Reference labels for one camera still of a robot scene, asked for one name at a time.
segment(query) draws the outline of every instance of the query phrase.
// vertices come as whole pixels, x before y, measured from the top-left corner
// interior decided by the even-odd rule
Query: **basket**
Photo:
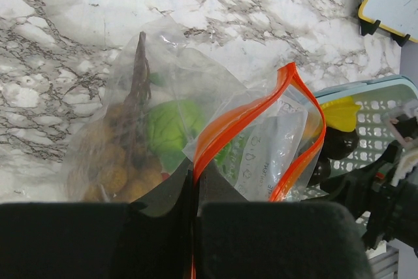
[[[337,176],[364,167],[380,157],[394,139],[381,121],[382,114],[400,103],[418,98],[418,89],[406,77],[394,75],[336,86],[319,91],[315,96],[320,104],[352,96],[361,105],[356,126],[359,146],[347,158],[331,161],[331,176]]]

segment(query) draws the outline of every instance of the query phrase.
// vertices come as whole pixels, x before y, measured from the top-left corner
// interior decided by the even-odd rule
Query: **clear plastic bag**
[[[294,63],[269,81],[224,101],[184,152],[195,181],[214,159],[220,173],[249,201],[297,201],[325,136],[323,113]]]
[[[121,51],[101,108],[63,162],[70,201],[132,202],[175,171],[182,150],[223,100],[244,86],[192,48],[169,17]]]

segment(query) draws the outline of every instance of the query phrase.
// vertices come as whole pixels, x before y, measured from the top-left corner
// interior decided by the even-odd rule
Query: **marble table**
[[[170,14],[191,46],[244,83],[296,61],[319,90],[399,71],[390,38],[359,35],[360,1],[0,0],[0,202],[63,198],[67,144],[143,23]]]

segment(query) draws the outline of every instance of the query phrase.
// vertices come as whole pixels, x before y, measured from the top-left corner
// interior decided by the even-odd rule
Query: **eggplant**
[[[316,186],[331,175],[331,162],[328,158],[319,155],[315,169],[309,180],[308,186]]]
[[[329,159],[341,160],[355,151],[359,141],[360,138],[356,130],[342,132],[332,127],[327,127],[321,155]]]

